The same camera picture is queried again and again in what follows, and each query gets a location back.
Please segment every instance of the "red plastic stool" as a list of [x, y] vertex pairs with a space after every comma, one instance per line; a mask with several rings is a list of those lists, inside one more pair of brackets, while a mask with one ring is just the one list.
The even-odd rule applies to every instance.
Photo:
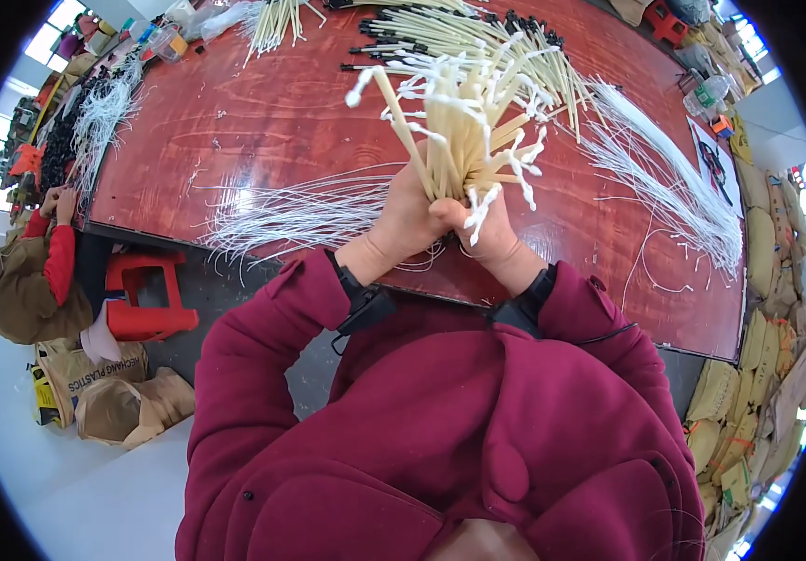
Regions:
[[[189, 331], [197, 327], [196, 309], [181, 305], [176, 264], [185, 262], [185, 254], [166, 255], [127, 253], [112, 255], [107, 265], [107, 290], [125, 290], [128, 302], [107, 302], [107, 327], [117, 341], [162, 341], [176, 331]], [[141, 308], [138, 306], [138, 289], [144, 286], [141, 268], [159, 266], [166, 277], [169, 308]]]
[[689, 31], [689, 26], [671, 13], [664, 0], [655, 0], [649, 5], [643, 12], [643, 19], [653, 25], [653, 39], [665, 39], [675, 48]]

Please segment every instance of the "wrist strap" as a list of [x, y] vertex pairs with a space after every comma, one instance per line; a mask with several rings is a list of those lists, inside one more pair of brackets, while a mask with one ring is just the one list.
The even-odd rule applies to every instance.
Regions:
[[339, 353], [335, 348], [337, 341], [349, 336], [351, 333], [372, 327], [395, 313], [397, 306], [394, 305], [387, 290], [360, 285], [356, 277], [350, 272], [350, 269], [338, 265], [334, 252], [325, 250], [325, 254], [335, 268], [335, 273], [338, 274], [338, 281], [340, 281], [341, 288], [344, 289], [344, 294], [350, 299], [350, 315], [338, 327], [339, 335], [331, 341], [331, 348], [338, 355], [342, 355], [343, 353]]
[[540, 310], [547, 303], [555, 286], [555, 265], [550, 265], [534, 278], [523, 293], [500, 302], [490, 309], [487, 318], [492, 322], [504, 323], [529, 333], [534, 339], [543, 338], [538, 326]]

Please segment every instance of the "sleeve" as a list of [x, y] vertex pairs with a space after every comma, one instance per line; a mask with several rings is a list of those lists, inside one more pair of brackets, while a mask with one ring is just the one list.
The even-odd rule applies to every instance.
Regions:
[[45, 218], [41, 215], [41, 210], [36, 208], [29, 217], [29, 223], [26, 225], [26, 231], [22, 233], [21, 238], [43, 238], [48, 233], [48, 226], [51, 223], [50, 217]]
[[[628, 325], [630, 321], [604, 292], [605, 287], [598, 279], [585, 279], [565, 261], [559, 261], [553, 292], [540, 310], [538, 323], [544, 338], [579, 343]], [[665, 377], [665, 363], [649, 337], [639, 328], [630, 329], [597, 343], [581, 345], [581, 349], [609, 366], [644, 398], [692, 465], [693, 455]]]
[[72, 269], [75, 267], [75, 232], [72, 226], [56, 226], [51, 234], [48, 259], [45, 261], [44, 276], [48, 279], [51, 294], [58, 306], [64, 305], [72, 284]]
[[282, 267], [252, 300], [210, 329], [195, 369], [177, 551], [196, 551], [207, 511], [231, 477], [297, 424], [285, 371], [323, 329], [336, 329], [349, 309], [329, 258], [317, 251]]

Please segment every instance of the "wooden table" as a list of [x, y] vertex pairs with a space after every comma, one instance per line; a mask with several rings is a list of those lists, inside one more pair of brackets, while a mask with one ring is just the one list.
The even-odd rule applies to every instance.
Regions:
[[[599, 74], [655, 120], [696, 162], [695, 147], [681, 104], [682, 69], [632, 28], [583, 0], [503, 1], [488, 5], [499, 15], [514, 8], [519, 15], [546, 19], [566, 38], [565, 50], [576, 69]], [[247, 44], [233, 30], [193, 50], [174, 65], [157, 64], [144, 79], [147, 97], [131, 130], [119, 135], [124, 145], [110, 151], [101, 166], [89, 212], [92, 224], [105, 224], [183, 243], [204, 233], [195, 227], [212, 215], [220, 196], [189, 189], [195, 185], [287, 186], [368, 165], [407, 160], [387, 122], [377, 87], [366, 89], [358, 108], [344, 104], [355, 73], [338, 71], [340, 63], [368, 64], [348, 48], [370, 39], [357, 23], [372, 10], [344, 9], [318, 19], [301, 10], [306, 42], [253, 58], [241, 69]], [[218, 111], [225, 111], [217, 118]], [[220, 149], [214, 146], [214, 139]], [[538, 159], [543, 177], [534, 182], [538, 211], [532, 213], [520, 189], [506, 192], [511, 223], [522, 241], [544, 259], [559, 259], [584, 275], [596, 275], [609, 296], [654, 342], [692, 353], [734, 360], [743, 305], [739, 282], [725, 283], [716, 272], [705, 289], [709, 267], [667, 235], [646, 244], [649, 273], [660, 286], [693, 286], [671, 294], [653, 286], [642, 262], [631, 272], [649, 226], [642, 206], [601, 196], [633, 196], [623, 185], [594, 175], [575, 141], [553, 134]], [[506, 298], [499, 284], [456, 248], [422, 273], [392, 271], [382, 282], [436, 297], [483, 305]]]

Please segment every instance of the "plastic bottle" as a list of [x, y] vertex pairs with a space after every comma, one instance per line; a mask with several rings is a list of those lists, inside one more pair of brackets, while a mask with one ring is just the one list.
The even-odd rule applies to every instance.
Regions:
[[690, 115], [696, 117], [723, 100], [730, 89], [730, 82], [727, 81], [727, 78], [716, 74], [684, 96], [684, 107], [687, 108]]
[[150, 39], [152, 34], [157, 30], [157, 26], [150, 22], [136, 22], [129, 18], [129, 21], [126, 22], [126, 26], [128, 26], [128, 34], [129, 36], [134, 39], [137, 43], [144, 43], [147, 39]]

